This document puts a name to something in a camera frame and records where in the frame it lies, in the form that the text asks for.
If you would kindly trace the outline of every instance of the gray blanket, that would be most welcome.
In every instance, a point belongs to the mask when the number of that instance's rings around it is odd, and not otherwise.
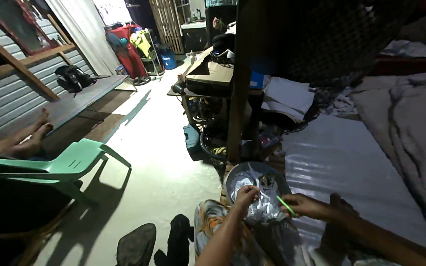
[[[426,219],[426,73],[367,77],[351,99]]]

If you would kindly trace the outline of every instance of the patterned pants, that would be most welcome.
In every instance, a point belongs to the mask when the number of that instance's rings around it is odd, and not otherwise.
[[[200,256],[204,247],[211,239],[212,235],[220,227],[226,215],[228,207],[214,201],[207,200],[198,205],[195,211],[195,259]],[[240,241],[234,246],[233,266],[274,266],[272,260],[266,255],[261,246],[257,244],[252,232],[243,223]],[[316,251],[307,251],[302,245],[297,229],[288,221],[281,222],[280,225],[268,228],[265,233],[271,241],[263,245],[273,246],[270,251],[279,250],[282,258],[281,265],[288,266],[330,266],[328,260]],[[367,252],[354,250],[354,263],[348,261],[348,265],[354,266],[398,266],[375,256],[370,256]]]

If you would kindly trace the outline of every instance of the green plastic chair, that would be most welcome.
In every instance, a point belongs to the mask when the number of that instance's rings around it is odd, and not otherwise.
[[[131,168],[128,161],[104,143],[81,139],[51,161],[0,159],[0,178],[51,185],[72,199],[96,206],[98,203],[85,196],[74,182],[90,172],[100,159],[107,160],[105,153]]]

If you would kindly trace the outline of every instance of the concrete floor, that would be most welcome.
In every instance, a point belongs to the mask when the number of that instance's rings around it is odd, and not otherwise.
[[[107,144],[133,165],[132,171],[112,158],[98,162],[82,178],[82,190],[100,207],[87,209],[75,202],[35,265],[116,265],[118,240],[150,222],[157,227],[153,253],[167,253],[170,221],[184,214],[193,226],[198,203],[219,200],[218,174],[213,166],[190,158],[183,134],[187,118],[180,102],[166,95],[186,67],[138,87],[113,112],[125,118]],[[195,264],[193,250],[190,243],[189,265]]]

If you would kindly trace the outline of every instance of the mattress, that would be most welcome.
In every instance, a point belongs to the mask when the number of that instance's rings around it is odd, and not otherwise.
[[[420,208],[362,122],[321,115],[283,137],[292,193],[329,202],[338,192],[364,219],[426,247]],[[308,249],[320,245],[325,222],[301,217],[293,223]]]

